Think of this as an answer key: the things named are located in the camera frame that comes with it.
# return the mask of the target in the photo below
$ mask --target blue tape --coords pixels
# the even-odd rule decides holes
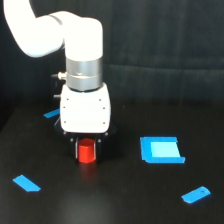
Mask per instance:
[[[210,194],[211,193],[210,193],[210,191],[207,188],[205,188],[205,187],[199,187],[198,189],[196,189],[194,191],[191,191],[188,194],[183,195],[182,196],[182,199],[185,202],[191,204],[191,203],[193,203],[195,201],[198,201],[201,198],[204,198],[204,197],[206,197],[206,196],[208,196]]]
[[[23,175],[16,177],[15,179],[13,179],[13,181],[27,192],[39,191],[41,189]]]
[[[60,114],[60,109],[57,109],[57,110],[51,111],[49,113],[46,113],[46,114],[44,114],[44,116],[46,118],[50,118],[50,117],[56,116],[58,114]]]
[[[184,163],[180,157],[176,137],[140,138],[142,160],[147,163]]]
[[[160,163],[160,164],[172,164],[172,163],[184,163],[185,157],[152,157],[145,160],[147,163]]]
[[[150,142],[177,142],[176,137],[144,137],[144,139]]]

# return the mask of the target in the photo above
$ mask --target red block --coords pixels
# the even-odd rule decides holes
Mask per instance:
[[[81,163],[91,163],[95,161],[94,140],[84,138],[78,144],[78,159]]]

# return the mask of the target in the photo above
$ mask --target black table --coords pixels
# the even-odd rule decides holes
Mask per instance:
[[[20,106],[0,133],[0,220],[4,224],[223,223],[224,108],[112,103],[117,140],[100,165],[76,164],[55,132],[49,106]],[[175,136],[185,164],[148,164],[140,137]],[[41,187],[26,192],[23,174]],[[181,196],[205,186],[194,203]]]

